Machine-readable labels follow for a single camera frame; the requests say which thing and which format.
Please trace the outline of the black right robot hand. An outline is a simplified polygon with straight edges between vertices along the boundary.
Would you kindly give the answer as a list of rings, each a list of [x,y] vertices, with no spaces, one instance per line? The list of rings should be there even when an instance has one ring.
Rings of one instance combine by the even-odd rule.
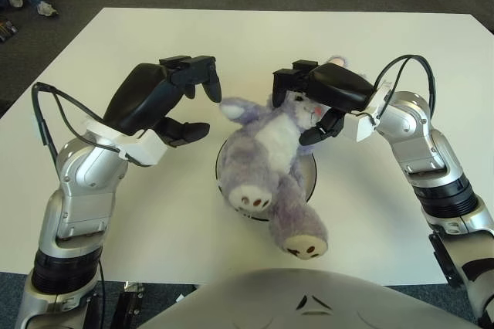
[[[336,137],[344,126],[344,117],[362,112],[374,94],[374,87],[363,77],[335,63],[318,64],[300,59],[290,69],[273,73],[272,104],[279,107],[289,91],[304,93],[307,98],[329,110],[299,138],[302,146]]]

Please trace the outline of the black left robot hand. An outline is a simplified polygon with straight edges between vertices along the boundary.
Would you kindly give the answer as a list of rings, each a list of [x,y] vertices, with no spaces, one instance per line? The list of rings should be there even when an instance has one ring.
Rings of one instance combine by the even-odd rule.
[[[157,64],[140,63],[113,95],[103,122],[128,136],[151,129],[173,148],[198,141],[208,135],[208,123],[180,123],[167,115],[182,97],[193,99],[197,85],[212,102],[222,101],[215,57],[173,56]]]

